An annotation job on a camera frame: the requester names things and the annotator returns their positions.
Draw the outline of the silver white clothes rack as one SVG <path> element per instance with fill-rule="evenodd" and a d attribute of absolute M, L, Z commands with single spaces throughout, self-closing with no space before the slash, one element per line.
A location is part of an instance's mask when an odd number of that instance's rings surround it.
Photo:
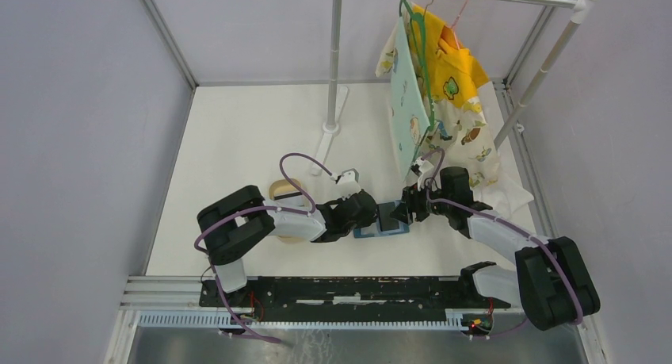
<path fill-rule="evenodd" d="M 599 0 L 507 0 L 566 7 L 573 15 L 514 111 L 498 132 L 486 122 L 479 88 L 489 82 L 479 61 L 447 24 L 426 8 L 400 0 L 399 16 L 381 52 L 379 73 L 391 78 L 391 130 L 402 174 L 422 154 L 446 148 L 450 161 L 479 184 L 498 177 L 496 154 L 546 74 Z"/>

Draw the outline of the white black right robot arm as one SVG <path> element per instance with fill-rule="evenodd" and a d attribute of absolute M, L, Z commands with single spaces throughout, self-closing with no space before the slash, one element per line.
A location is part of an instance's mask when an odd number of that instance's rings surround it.
<path fill-rule="evenodd" d="M 569 237 L 537 235 L 501 216 L 474 198 L 462 167 L 446 167 L 436 178 L 422 177 L 403 189 L 390 216 L 413 224 L 443 216 L 452 230 L 488 246 L 514 265 L 480 262 L 460 272 L 460 301 L 477 307 L 487 298 L 523 310 L 531 324 L 547 331 L 562 324 L 581 324 L 601 310 L 601 298 L 577 243 Z"/>

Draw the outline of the mint cartoon print cloth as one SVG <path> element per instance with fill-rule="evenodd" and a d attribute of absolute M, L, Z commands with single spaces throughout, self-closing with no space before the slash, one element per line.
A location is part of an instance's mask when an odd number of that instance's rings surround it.
<path fill-rule="evenodd" d="M 418 158 L 430 120 L 418 86 L 402 18 L 398 19 L 395 27 L 390 84 L 391 136 L 399 177 L 403 181 Z"/>

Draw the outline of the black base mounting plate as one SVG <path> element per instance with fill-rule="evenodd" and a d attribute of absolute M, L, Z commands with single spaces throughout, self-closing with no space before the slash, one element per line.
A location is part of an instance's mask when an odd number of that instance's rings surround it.
<path fill-rule="evenodd" d="M 263 322 L 444 321 L 451 310 L 505 309 L 510 304 L 467 291 L 457 277 L 256 277 L 222 301 L 212 279 L 199 305 L 250 309 Z"/>

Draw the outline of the white cartoon print garment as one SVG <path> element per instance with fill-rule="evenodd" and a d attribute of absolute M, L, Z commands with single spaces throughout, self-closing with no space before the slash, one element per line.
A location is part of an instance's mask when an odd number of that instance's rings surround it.
<path fill-rule="evenodd" d="M 403 20 L 407 33 L 408 20 L 405 18 Z M 385 75 L 391 77 L 396 25 L 380 53 L 376 67 L 378 77 Z M 417 56 L 408 33 L 407 39 L 417 75 L 419 71 Z M 479 99 L 483 106 L 483 111 L 479 114 L 464 112 L 448 102 L 433 103 L 436 130 L 433 133 L 426 133 L 418 157 L 436 149 L 443 150 L 445 152 L 444 165 L 463 167 L 467 170 L 468 183 L 475 191 L 478 200 L 490 204 L 503 216 L 510 216 L 530 203 L 533 195 L 517 184 L 502 168 L 491 126 L 486 117 L 489 107 L 480 97 L 483 88 L 490 82 L 478 89 Z M 388 120 L 391 126 L 390 97 L 388 98 Z"/>

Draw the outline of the green clothes hanger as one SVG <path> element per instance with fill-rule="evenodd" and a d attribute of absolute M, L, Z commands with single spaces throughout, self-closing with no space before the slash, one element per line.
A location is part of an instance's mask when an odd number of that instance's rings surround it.
<path fill-rule="evenodd" d="M 422 97 L 422 102 L 429 120 L 428 133 L 436 130 L 436 115 L 430 88 L 430 72 L 427 64 L 427 37 L 426 37 L 426 12 L 416 12 L 414 4 L 409 0 L 399 0 L 399 16 L 408 17 L 408 31 L 412 39 L 413 49 L 417 56 L 417 66 L 419 71 L 416 77 L 422 79 L 422 84 L 418 86 Z"/>

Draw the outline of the beige oval card tray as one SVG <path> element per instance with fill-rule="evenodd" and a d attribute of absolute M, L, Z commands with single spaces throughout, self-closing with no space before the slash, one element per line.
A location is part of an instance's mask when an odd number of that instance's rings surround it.
<path fill-rule="evenodd" d="M 288 180 L 281 179 L 271 184 L 269 187 L 269 199 L 288 205 L 290 208 L 304 207 L 307 200 L 303 194 L 291 185 Z M 304 240 L 293 236 L 277 236 L 277 238 L 286 244 L 302 243 Z"/>

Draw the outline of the yellow child shirt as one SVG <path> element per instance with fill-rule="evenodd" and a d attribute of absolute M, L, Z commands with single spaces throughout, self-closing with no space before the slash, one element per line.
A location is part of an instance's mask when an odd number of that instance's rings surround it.
<path fill-rule="evenodd" d="M 414 10 L 425 11 L 418 5 Z M 448 102 L 464 112 L 481 113 L 478 89 L 490 82 L 487 73 L 444 20 L 427 11 L 425 22 L 433 102 Z"/>

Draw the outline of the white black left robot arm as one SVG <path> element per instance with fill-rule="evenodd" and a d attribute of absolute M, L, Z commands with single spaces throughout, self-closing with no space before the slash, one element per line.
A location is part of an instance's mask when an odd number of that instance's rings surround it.
<path fill-rule="evenodd" d="M 220 298 L 235 307 L 249 296 L 242 258 L 265 237 L 331 243 L 376 220 L 376 202 L 364 190 L 311 208 L 266 199 L 257 186 L 249 185 L 197 214 L 200 235 L 194 247 L 208 256 Z"/>

